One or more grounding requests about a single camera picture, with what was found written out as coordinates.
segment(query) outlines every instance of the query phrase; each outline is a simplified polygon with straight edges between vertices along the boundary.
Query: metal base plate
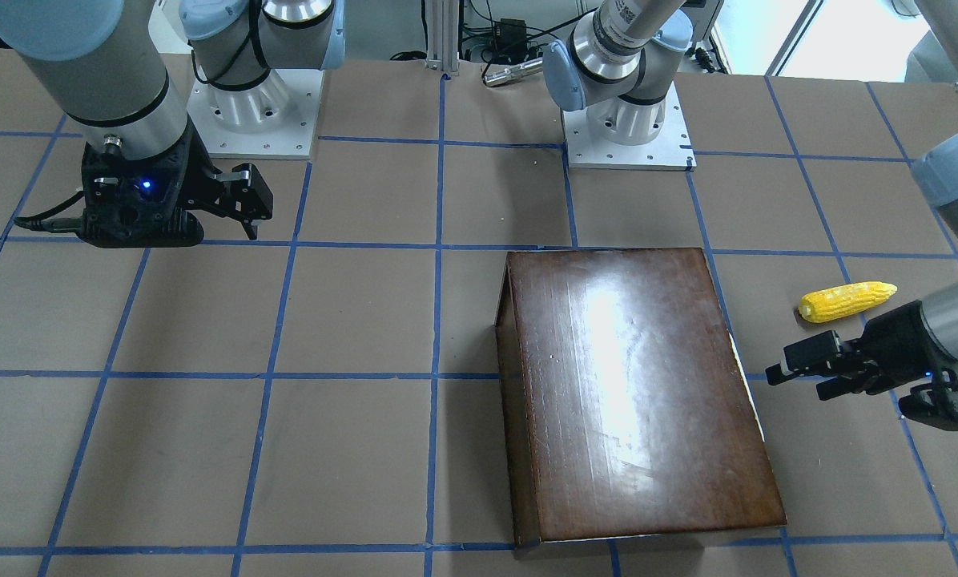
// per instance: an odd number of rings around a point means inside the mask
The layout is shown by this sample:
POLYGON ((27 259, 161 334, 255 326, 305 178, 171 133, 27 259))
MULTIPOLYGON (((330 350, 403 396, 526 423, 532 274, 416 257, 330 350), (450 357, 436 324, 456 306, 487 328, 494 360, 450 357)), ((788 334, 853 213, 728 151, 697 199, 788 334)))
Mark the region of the metal base plate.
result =
POLYGON ((310 160, 322 99, 322 70, 278 70, 293 94, 296 109, 270 131, 239 134, 216 121, 205 86, 195 83, 187 113, 212 158, 310 160))
POLYGON ((645 145, 626 146, 599 138, 589 127, 586 110, 562 112, 573 168, 621 168, 636 171, 686 171, 696 167, 689 131, 674 84, 666 97, 668 112, 658 138, 645 145))

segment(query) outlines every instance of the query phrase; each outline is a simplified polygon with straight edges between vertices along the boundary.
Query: blue joint cap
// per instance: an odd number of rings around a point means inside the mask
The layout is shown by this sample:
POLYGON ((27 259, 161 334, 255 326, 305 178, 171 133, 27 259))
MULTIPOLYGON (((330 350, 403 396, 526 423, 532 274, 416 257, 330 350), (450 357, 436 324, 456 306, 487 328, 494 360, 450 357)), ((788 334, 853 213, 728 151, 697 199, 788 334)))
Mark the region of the blue joint cap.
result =
POLYGON ((329 44, 322 58, 321 70, 333 70, 344 65, 347 37, 344 36, 344 0, 333 1, 333 24, 329 29, 329 44))
POLYGON ((561 110, 568 112, 586 108, 586 92, 582 89, 577 64, 572 61, 568 46, 555 40, 544 52, 546 91, 561 110))
POLYGON ((931 149, 910 172, 931 207, 958 200, 958 135, 931 149))
POLYGON ((179 21, 187 40, 204 40, 226 30, 248 9, 248 0, 183 0, 179 21))
POLYGON ((685 12, 675 10, 651 41, 674 52, 687 51, 692 45, 692 21, 685 12))
POLYGON ((123 0, 0 0, 0 37, 27 58, 72 61, 104 44, 121 16, 123 0))

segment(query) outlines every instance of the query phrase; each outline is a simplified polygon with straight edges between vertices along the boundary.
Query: brown wooden box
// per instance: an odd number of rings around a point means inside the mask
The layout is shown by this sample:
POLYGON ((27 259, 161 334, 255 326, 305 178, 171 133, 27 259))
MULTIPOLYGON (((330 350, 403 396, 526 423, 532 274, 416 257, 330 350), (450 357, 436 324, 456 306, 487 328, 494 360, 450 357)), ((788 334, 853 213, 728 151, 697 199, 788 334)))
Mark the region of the brown wooden box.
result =
POLYGON ((518 547, 786 523, 699 248, 511 252, 497 349, 518 547))

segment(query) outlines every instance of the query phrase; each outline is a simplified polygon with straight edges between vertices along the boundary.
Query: yellow corn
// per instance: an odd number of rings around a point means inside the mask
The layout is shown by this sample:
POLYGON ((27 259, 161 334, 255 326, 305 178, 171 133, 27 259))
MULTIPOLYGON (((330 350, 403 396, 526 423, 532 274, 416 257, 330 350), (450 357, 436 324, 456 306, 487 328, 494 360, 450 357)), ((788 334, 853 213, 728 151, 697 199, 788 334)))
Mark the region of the yellow corn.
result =
POLYGON ((828 322, 866 311, 888 300, 899 289, 887 282, 854 282, 808 293, 800 301, 805 321, 828 322))

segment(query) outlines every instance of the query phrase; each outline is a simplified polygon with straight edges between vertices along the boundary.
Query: table surface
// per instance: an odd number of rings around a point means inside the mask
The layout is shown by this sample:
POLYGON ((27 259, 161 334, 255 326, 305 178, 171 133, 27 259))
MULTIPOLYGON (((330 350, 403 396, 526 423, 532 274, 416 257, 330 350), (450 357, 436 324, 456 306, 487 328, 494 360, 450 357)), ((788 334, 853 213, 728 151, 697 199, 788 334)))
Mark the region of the table surface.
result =
POLYGON ((258 163, 262 240, 205 216, 197 248, 114 252, 8 226, 72 193, 83 139, 0 51, 0 576, 958 575, 958 434, 761 375, 827 329, 798 324, 803 293, 899 285, 870 316, 958 281, 908 174, 958 131, 958 95, 677 84, 695 171, 568 171, 538 77, 347 62, 314 162, 258 163), (606 246, 705 248, 787 531, 512 559, 505 251, 606 246))

